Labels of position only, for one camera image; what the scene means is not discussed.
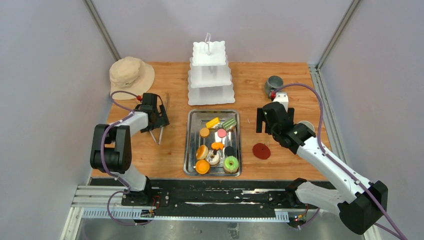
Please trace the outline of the green striped cake slice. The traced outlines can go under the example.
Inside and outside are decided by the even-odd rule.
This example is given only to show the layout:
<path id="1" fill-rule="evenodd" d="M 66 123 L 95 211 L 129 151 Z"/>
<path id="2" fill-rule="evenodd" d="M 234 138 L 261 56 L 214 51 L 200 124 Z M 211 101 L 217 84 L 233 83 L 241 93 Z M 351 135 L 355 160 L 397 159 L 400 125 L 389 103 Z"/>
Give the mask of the green striped cake slice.
<path id="1" fill-rule="evenodd" d="M 235 118 L 230 118 L 226 120 L 224 123 L 222 123 L 221 126 L 225 131 L 230 131 L 236 125 L 237 125 L 237 120 Z"/>

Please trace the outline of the tan round biscuit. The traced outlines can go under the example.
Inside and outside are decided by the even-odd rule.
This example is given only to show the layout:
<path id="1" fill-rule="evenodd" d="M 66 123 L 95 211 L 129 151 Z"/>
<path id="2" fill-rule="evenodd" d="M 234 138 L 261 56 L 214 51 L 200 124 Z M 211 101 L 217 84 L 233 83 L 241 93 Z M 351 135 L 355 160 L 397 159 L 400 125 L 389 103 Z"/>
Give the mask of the tan round biscuit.
<path id="1" fill-rule="evenodd" d="M 207 138 L 210 135 L 211 131 L 207 127 L 203 127 L 199 130 L 199 135 L 202 138 Z"/>

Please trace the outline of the orange glazed donut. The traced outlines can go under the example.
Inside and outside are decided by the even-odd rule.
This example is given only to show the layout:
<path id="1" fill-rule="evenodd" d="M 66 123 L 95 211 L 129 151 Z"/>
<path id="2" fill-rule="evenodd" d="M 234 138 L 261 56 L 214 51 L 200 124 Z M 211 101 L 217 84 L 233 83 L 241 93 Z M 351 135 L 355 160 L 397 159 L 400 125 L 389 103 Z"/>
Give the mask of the orange glazed donut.
<path id="1" fill-rule="evenodd" d="M 196 150 L 195 157 L 197 160 L 204 160 L 209 154 L 209 148 L 202 144 L 199 146 L 199 148 Z"/>

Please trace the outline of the metal tongs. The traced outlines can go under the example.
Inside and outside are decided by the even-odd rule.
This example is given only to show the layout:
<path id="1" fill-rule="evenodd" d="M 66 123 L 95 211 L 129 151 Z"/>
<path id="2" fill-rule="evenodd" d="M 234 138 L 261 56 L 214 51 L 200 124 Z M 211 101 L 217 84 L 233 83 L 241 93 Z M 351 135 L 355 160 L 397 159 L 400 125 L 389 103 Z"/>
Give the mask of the metal tongs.
<path id="1" fill-rule="evenodd" d="M 164 101 L 164 108 L 165 108 L 165 111 L 166 111 L 166 112 L 168 111 L 168 108 L 169 108 L 170 99 L 171 99 L 170 94 L 169 94 L 168 92 L 166 92 L 166 93 L 165 93 L 165 101 Z M 152 137 L 152 139 L 154 140 L 154 142 L 155 142 L 158 146 L 160 146 L 160 145 L 161 145 L 161 143 L 162 143 L 162 138 L 163 138 L 163 132 L 164 132 L 164 129 L 165 129 L 165 127 L 164 127 L 164 126 L 163 126 L 163 127 L 161 127 L 161 128 L 160 128 L 160 132 L 159 132 L 157 135 L 155 135 L 155 134 L 153 133 L 153 131 L 150 131 L 150 132 L 149 132 L 149 133 L 150 133 L 150 135 L 151 135 L 151 137 Z"/>

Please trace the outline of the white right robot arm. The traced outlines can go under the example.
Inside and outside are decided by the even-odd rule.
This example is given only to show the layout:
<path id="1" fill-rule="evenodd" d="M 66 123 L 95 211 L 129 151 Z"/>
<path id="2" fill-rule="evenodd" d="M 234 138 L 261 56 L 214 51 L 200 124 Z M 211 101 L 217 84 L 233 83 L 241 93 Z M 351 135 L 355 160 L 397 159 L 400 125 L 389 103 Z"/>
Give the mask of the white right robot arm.
<path id="1" fill-rule="evenodd" d="M 362 235 L 387 209 L 388 187 L 371 182 L 332 153 L 307 122 L 294 122 L 294 108 L 271 102 L 256 111 L 256 132 L 265 132 L 283 148 L 312 164 L 334 189 L 297 178 L 286 187 L 286 203 L 294 209 L 313 205 L 339 216 L 353 233 Z"/>

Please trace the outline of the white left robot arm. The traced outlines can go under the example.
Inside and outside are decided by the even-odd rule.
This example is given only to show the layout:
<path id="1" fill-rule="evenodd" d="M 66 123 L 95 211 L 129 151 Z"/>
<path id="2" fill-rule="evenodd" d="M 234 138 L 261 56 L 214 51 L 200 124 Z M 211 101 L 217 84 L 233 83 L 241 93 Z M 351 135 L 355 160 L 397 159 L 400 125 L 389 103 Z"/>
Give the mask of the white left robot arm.
<path id="1" fill-rule="evenodd" d="M 123 195 L 133 197 L 140 206 L 153 199 L 151 180 L 132 164 L 131 139 L 137 133 L 163 130 L 170 124 L 163 99 L 156 93 L 137 96 L 138 104 L 123 119 L 94 127 L 90 166 L 108 174 L 125 186 Z"/>

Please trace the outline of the yellow cake slice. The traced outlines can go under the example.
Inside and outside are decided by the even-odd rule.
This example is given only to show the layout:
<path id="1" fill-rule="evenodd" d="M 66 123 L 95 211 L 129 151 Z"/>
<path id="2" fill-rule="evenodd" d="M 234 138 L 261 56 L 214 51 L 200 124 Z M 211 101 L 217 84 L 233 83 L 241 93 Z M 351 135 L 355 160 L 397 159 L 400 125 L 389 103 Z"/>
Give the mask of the yellow cake slice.
<path id="1" fill-rule="evenodd" d="M 205 124 L 205 127 L 207 129 L 213 129 L 215 126 L 217 126 L 220 123 L 220 119 L 218 117 L 213 118 L 212 120 L 208 121 Z"/>

